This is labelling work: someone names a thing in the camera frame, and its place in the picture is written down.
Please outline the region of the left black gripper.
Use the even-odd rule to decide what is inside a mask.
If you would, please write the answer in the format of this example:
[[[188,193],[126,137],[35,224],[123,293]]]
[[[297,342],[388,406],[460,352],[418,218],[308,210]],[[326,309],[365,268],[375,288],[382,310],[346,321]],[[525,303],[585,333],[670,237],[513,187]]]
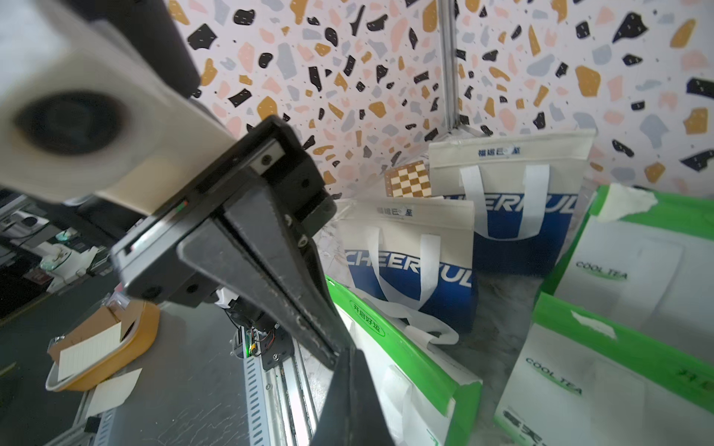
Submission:
[[[314,235],[337,206],[291,126],[269,117],[113,248],[132,297],[188,307],[225,287],[330,370],[353,347]]]

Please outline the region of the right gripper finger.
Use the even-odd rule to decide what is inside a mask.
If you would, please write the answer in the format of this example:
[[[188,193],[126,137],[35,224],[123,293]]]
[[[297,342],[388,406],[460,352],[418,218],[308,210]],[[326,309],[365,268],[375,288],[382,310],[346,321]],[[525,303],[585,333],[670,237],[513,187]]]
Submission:
[[[394,444],[366,356],[359,349],[340,354],[311,444]]]

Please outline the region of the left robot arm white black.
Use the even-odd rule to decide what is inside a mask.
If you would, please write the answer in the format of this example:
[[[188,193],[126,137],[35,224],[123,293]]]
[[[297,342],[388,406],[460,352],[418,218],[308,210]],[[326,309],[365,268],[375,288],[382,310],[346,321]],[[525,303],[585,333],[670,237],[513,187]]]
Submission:
[[[329,295],[313,236],[336,213],[314,161],[272,115],[235,139],[192,101],[200,78],[161,1],[72,1],[173,100],[151,153],[104,193],[146,215],[112,251],[132,297],[194,307],[226,288],[265,312],[323,365],[355,345]]]

